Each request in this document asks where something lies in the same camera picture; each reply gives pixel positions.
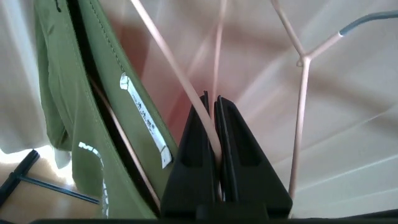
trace white label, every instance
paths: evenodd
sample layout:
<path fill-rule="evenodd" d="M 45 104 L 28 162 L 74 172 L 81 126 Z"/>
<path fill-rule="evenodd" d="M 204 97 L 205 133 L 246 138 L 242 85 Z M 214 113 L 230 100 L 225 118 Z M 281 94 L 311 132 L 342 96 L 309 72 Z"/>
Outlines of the white label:
<path fill-rule="evenodd" d="M 164 141 L 163 136 L 161 135 L 159 129 L 157 129 L 154 120 L 150 116 L 147 108 L 145 107 L 144 102 L 141 100 L 136 88 L 132 84 L 130 78 L 124 72 L 122 77 L 120 78 L 120 88 L 122 90 L 127 90 L 129 92 L 132 100 L 137 106 L 139 113 L 141 114 L 141 118 L 144 120 L 150 135 L 152 136 L 155 144 L 160 152 L 160 156 L 162 158 L 162 168 L 164 169 L 169 163 L 172 161 L 172 155 L 170 153 L 169 147 L 167 147 L 166 142 Z"/>

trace floor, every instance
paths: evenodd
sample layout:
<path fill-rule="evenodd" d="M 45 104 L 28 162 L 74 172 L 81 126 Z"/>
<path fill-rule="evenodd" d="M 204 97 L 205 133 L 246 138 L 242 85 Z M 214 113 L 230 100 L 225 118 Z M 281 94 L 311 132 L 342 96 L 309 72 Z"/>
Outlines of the floor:
<path fill-rule="evenodd" d="M 30 169 L 28 176 L 57 186 L 77 191 L 72 179 L 72 165 L 58 169 L 50 146 L 36 149 L 40 158 Z M 4 154 L 0 150 L 0 184 L 30 152 Z M 0 220 L 13 223 L 29 223 L 42 218 L 92 218 L 98 205 L 54 192 L 36 185 L 21 182 L 0 208 Z"/>

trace brown floor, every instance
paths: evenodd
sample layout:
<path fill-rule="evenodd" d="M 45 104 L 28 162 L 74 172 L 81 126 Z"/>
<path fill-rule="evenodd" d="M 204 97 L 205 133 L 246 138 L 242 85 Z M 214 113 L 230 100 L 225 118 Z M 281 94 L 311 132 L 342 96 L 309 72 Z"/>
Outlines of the brown floor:
<path fill-rule="evenodd" d="M 18 163 L 0 162 L 0 184 L 8 178 Z M 66 184 L 52 171 L 48 160 L 40 158 L 30 169 L 28 176 L 60 187 L 76 190 L 73 184 Z M 0 220 L 13 223 L 29 223 L 41 218 L 92 218 L 98 205 L 21 182 L 5 204 L 0 208 Z"/>

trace black metal stand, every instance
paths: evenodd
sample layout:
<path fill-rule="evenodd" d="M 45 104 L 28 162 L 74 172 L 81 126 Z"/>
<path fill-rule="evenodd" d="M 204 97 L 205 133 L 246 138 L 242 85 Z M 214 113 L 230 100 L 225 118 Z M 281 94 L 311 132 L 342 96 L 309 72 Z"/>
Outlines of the black metal stand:
<path fill-rule="evenodd" d="M 77 192 L 63 189 L 53 184 L 49 184 L 46 182 L 42 182 L 40 180 L 36 180 L 30 177 L 27 177 L 26 174 L 28 173 L 29 169 L 33 166 L 33 164 L 39 159 L 40 155 L 35 150 L 32 150 L 22 162 L 17 166 L 17 168 L 10 173 L 9 177 L 2 184 L 0 187 L 0 207 L 4 204 L 7 198 L 12 194 L 18 184 L 23 180 L 30 184 L 38 185 L 44 187 L 46 189 L 54 190 L 56 192 L 60 192 L 81 200 L 85 200 L 87 202 L 98 204 L 98 200 L 91 198 L 86 195 L 79 194 Z"/>

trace blue cable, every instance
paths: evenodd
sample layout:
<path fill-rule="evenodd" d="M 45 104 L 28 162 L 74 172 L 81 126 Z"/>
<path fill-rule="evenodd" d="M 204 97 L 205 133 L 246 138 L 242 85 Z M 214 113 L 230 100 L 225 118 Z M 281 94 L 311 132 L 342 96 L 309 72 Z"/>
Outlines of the blue cable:
<path fill-rule="evenodd" d="M 339 33 L 340 35 L 344 36 L 349 31 L 353 30 L 355 27 L 369 21 L 377 20 L 377 19 L 391 19 L 391 18 L 398 18 L 398 10 L 393 11 L 386 11 L 386 12 L 376 12 L 370 13 L 366 16 L 363 16 L 354 22 L 348 24 L 346 27 L 342 28 Z"/>

